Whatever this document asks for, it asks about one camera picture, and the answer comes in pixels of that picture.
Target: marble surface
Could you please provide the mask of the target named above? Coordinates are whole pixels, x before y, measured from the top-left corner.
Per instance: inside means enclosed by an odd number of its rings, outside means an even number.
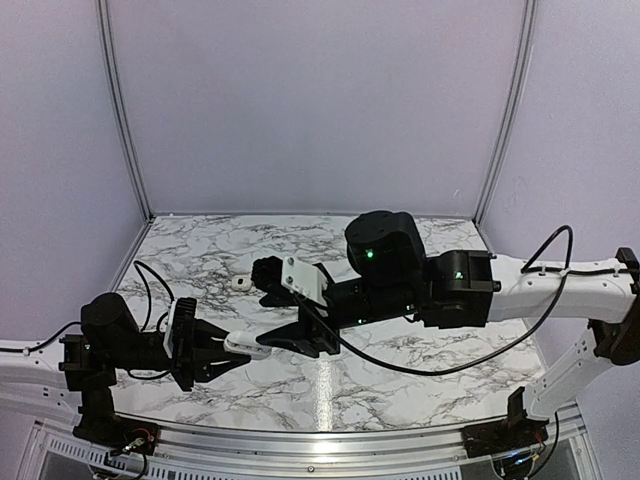
[[[261,292],[234,292],[231,277],[251,271],[254,260],[296,255],[324,262],[337,280],[354,276],[345,258],[350,217],[162,217],[137,258],[156,269],[177,297],[198,299],[198,317],[225,330],[256,333],[292,322],[295,309],[265,309]],[[483,249],[471,222],[417,219],[428,254],[454,248]],[[119,292],[142,324],[146,297],[131,268]],[[166,311],[162,287],[152,283],[151,326]],[[515,339],[521,320],[485,329],[438,331],[404,319],[343,331],[367,353],[425,370],[455,366]],[[423,378],[383,370],[343,351],[313,360],[276,350],[208,384],[184,393],[171,378],[133,380],[119,373],[116,409],[188,424],[276,431],[404,429],[481,419],[506,413],[508,395],[542,371],[537,350],[525,342],[494,361],[455,375]]]

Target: black cable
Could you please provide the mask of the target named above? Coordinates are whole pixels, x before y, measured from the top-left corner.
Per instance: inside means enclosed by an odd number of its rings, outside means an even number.
[[[549,238],[545,240],[545,242],[540,246],[540,248],[536,251],[536,253],[534,253],[533,256],[529,259],[529,261],[525,263],[524,267],[522,267],[522,269],[520,270],[520,273],[527,273],[529,270],[529,267],[531,267],[533,262],[538,260],[540,255],[542,255],[545,252],[545,250],[549,248],[549,245],[551,245],[553,241],[558,237],[558,235],[560,235],[562,232],[567,232],[567,234],[569,235],[569,238],[567,241],[567,254],[564,262],[564,268],[568,269],[571,263],[571,254],[573,252],[573,229],[569,225],[562,225],[555,232],[549,235]]]
[[[563,271],[562,268],[558,267],[530,267],[524,273],[538,273],[538,272],[548,272],[548,273],[560,273]],[[567,275],[575,275],[577,277],[595,277],[598,275],[612,275],[616,273],[616,270],[613,268],[603,268],[600,270],[569,270]],[[617,271],[617,273],[640,273],[640,270],[636,270],[633,268],[621,268]]]
[[[146,263],[141,262],[140,260],[135,260],[133,262],[134,267],[137,265],[139,267],[144,268],[147,272],[149,272],[151,275],[153,275],[156,280],[158,280],[160,282],[160,284],[164,287],[164,289],[167,291],[167,293],[169,294],[169,298],[171,299],[171,301],[173,302],[175,300],[175,297],[173,296],[173,292],[171,291],[171,287],[169,287],[169,285],[167,284],[167,282],[164,281],[164,278],[162,278],[160,276],[160,274],[158,272],[156,272],[153,268],[151,268],[149,265],[147,265]]]
[[[527,262],[525,267],[526,266],[530,266],[531,263],[533,263],[546,250],[546,248],[551,244],[551,242],[560,233],[562,233],[563,231],[566,231],[568,233],[568,236],[569,236],[568,241],[567,241],[567,253],[566,253],[566,256],[565,256],[565,268],[569,268],[569,265],[571,264],[571,254],[573,252],[573,229],[568,225],[563,225],[562,227],[558,228],[555,232],[553,232],[551,234],[551,236],[542,245],[542,247],[540,247],[538,249],[538,251],[534,254],[534,256],[532,257],[532,260],[529,260],[529,262]],[[476,360],[473,360],[473,361],[468,362],[468,363],[464,363],[462,365],[458,365],[456,367],[447,368],[445,370],[435,370],[435,371],[416,370],[416,369],[413,369],[413,368],[394,365],[392,363],[387,363],[387,362],[385,362],[383,360],[379,360],[379,359],[377,359],[375,357],[372,357],[371,355],[368,355],[368,354],[364,353],[361,350],[358,350],[356,347],[351,345],[349,342],[347,342],[345,339],[343,339],[340,335],[338,335],[336,332],[334,332],[333,329],[331,327],[329,327],[329,325],[327,325],[325,323],[325,321],[322,319],[322,317],[320,315],[318,315],[318,313],[314,309],[309,307],[301,297],[299,297],[297,294],[294,294],[293,298],[294,298],[295,302],[302,309],[304,309],[311,316],[311,318],[313,318],[316,321],[316,323],[318,323],[322,328],[324,328],[329,335],[331,335],[338,343],[340,343],[340,345],[345,347],[351,353],[353,353],[353,354],[357,355],[358,357],[362,358],[363,360],[366,360],[366,361],[368,361],[370,363],[373,363],[374,365],[377,365],[379,367],[386,368],[388,370],[392,370],[394,372],[408,373],[408,374],[411,374],[411,375],[418,375],[418,376],[422,376],[422,377],[439,377],[439,376],[443,376],[443,375],[450,375],[450,374],[453,374],[453,373],[458,373],[458,372],[461,372],[463,370],[467,370],[468,368],[476,367],[476,366],[478,366],[478,365],[480,365],[482,363],[488,362],[489,360],[493,360],[497,356],[502,355],[503,353],[507,352],[508,350],[511,350],[516,345],[524,342],[527,338],[529,338],[531,335],[533,335],[542,326],[542,324],[547,320],[547,318],[549,318],[549,316],[551,315],[551,312],[553,311],[553,309],[555,308],[556,304],[558,303],[558,300],[560,300],[560,296],[562,295],[562,292],[564,291],[564,287],[565,287],[566,283],[567,283],[567,276],[564,275],[560,279],[560,285],[558,286],[558,290],[556,290],[556,293],[553,296],[553,299],[551,300],[551,303],[549,304],[547,309],[544,311],[544,313],[542,314],[540,319],[536,322],[536,324],[528,332],[526,332],[524,335],[522,335],[521,337],[517,338],[513,342],[505,345],[504,347],[499,348],[495,352],[492,352],[492,353],[490,353],[488,355],[485,355],[484,357],[480,357],[480,358],[478,358]]]
[[[159,380],[161,378],[166,377],[170,373],[171,372],[166,371],[166,372],[159,373],[158,375],[151,375],[150,377],[138,377],[137,375],[134,375],[133,373],[131,373],[131,370],[127,370],[127,375],[129,375],[134,380]]]
[[[533,472],[531,475],[529,475],[529,478],[533,478],[540,473],[540,470],[542,470],[547,465],[547,463],[549,463],[549,460],[551,460],[551,456],[553,455],[553,452],[555,452],[556,448],[558,448],[558,441],[560,440],[560,419],[558,418],[558,412],[556,412],[555,414],[555,419],[556,419],[556,438],[553,440],[553,445],[551,446],[551,450],[549,450],[549,455],[545,457],[545,459],[542,461],[542,463],[536,469],[536,471]]]
[[[142,471],[131,480],[140,480],[147,474],[147,470],[149,469],[149,460],[147,459],[147,455],[145,453],[142,454],[142,462]]]
[[[149,283],[147,282],[147,279],[144,276],[144,274],[142,273],[142,270],[140,270],[140,268],[144,268],[147,272],[149,272],[151,275],[153,275],[160,282],[160,284],[164,287],[164,289],[169,294],[169,298],[171,299],[172,302],[173,302],[175,297],[173,296],[173,292],[171,291],[171,287],[169,287],[167,282],[165,282],[164,278],[162,278],[158,274],[158,272],[156,272],[149,265],[147,265],[146,263],[141,262],[140,260],[135,260],[133,262],[133,268],[135,268],[136,272],[138,272],[138,275],[142,279],[142,283],[144,284],[144,289],[145,289],[145,291],[147,293],[147,317],[145,318],[144,324],[142,325],[142,328],[141,328],[141,331],[144,332],[147,329],[147,326],[149,325],[149,320],[151,320],[151,310],[152,310],[153,306],[152,306],[151,289],[149,288]]]
[[[135,268],[136,272],[138,272],[138,275],[140,276],[140,278],[142,279],[142,283],[144,284],[144,289],[147,292],[147,318],[144,320],[144,325],[142,325],[142,329],[141,329],[141,331],[144,332],[145,329],[147,328],[147,325],[149,325],[149,320],[151,319],[151,309],[153,308],[152,299],[151,299],[151,289],[149,288],[149,282],[147,282],[147,279],[142,273],[142,270],[140,270],[140,267],[136,265],[135,262],[133,263],[133,268]]]
[[[156,322],[156,333],[162,333],[160,332],[160,324],[162,323],[162,321],[167,318],[169,316],[169,314],[167,312],[163,313],[162,316],[158,319],[158,321]]]
[[[51,338],[49,338],[48,340],[45,340],[40,345],[36,345],[34,347],[28,347],[27,350],[29,351],[29,353],[33,353],[36,350],[47,348],[49,345],[51,345],[53,342],[55,342],[56,339],[60,335],[62,335],[62,333],[65,330],[73,327],[74,325],[80,325],[80,322],[69,322],[69,323],[67,323],[64,327],[62,327],[60,330],[58,330],[56,333],[54,333],[51,336]],[[4,353],[22,353],[22,352],[24,352],[24,348],[0,348],[0,352],[4,352]]]

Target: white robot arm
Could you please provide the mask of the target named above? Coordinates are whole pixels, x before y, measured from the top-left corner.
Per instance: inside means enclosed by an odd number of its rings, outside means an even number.
[[[71,422],[79,438],[120,450],[131,449],[137,437],[130,434],[144,429],[151,435],[133,451],[151,454],[157,425],[114,413],[108,387],[115,384],[115,368],[167,371],[188,391],[194,382],[266,358],[274,347],[310,357],[336,354],[347,343],[340,329],[402,315],[413,315],[427,327],[483,327],[542,316],[555,301],[548,316],[590,319],[558,362],[511,395],[506,419],[463,429],[467,453],[476,457],[547,438],[545,425],[560,406],[613,366],[640,360],[639,272],[629,249],[620,249],[616,258],[568,268],[537,262],[523,273],[525,261],[487,252],[428,257],[417,245],[412,220],[374,214],[359,217],[364,221],[355,221],[357,228],[350,225],[346,232],[349,259],[361,275],[357,279],[335,283],[321,264],[294,257],[255,262],[254,283],[267,293],[261,304],[298,305],[295,323],[258,337],[229,333],[196,319],[194,299],[179,299],[171,306],[166,333],[139,332],[120,296],[101,295],[82,309],[82,335],[67,335],[42,349],[0,342],[0,400]]]

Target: light purple wall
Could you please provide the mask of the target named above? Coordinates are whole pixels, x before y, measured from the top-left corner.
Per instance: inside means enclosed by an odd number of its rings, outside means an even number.
[[[43,339],[108,288],[142,219],[93,2],[3,2],[0,49],[0,336]]]
[[[484,225],[497,251],[529,256],[569,223],[576,259],[611,257],[619,246],[640,254],[638,25],[634,1],[540,2],[524,99]],[[547,358],[582,328],[559,320],[542,330]],[[638,476],[638,399],[640,365],[607,373],[579,398],[605,479]]]
[[[113,2],[152,206],[471,216],[523,4]]]

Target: vertical metal pole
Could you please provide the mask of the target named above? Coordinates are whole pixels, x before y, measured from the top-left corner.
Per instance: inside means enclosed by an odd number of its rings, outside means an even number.
[[[115,48],[113,43],[113,33],[111,31],[111,17],[109,13],[109,4],[107,0],[96,0],[96,12],[98,14],[98,26],[100,30],[100,42],[102,45],[103,60],[106,68],[107,83],[111,103],[122,143],[122,151],[124,153],[125,163],[131,178],[131,184],[138,202],[138,207],[145,221],[153,218],[153,212],[149,205],[149,199],[144,187],[140,164],[138,163],[138,155],[131,136],[131,129],[127,120],[127,114],[120,87],[120,77],[118,75],[118,66],[115,58]]]
[[[527,78],[537,9],[538,0],[526,0],[522,16],[520,42],[518,44],[518,52],[516,54],[513,76],[511,78],[511,87],[509,89],[507,105],[502,117],[502,124],[500,125],[500,131],[498,132],[498,138],[493,149],[493,156],[491,158],[491,163],[489,164],[489,171],[487,172],[487,177],[476,207],[476,213],[473,217],[473,221],[478,228],[482,227],[482,222],[487,215],[491,199],[493,198],[496,185],[498,184],[500,171],[502,170],[502,165],[507,154],[507,148],[509,147],[509,139],[511,137],[518,105],[520,104]]]

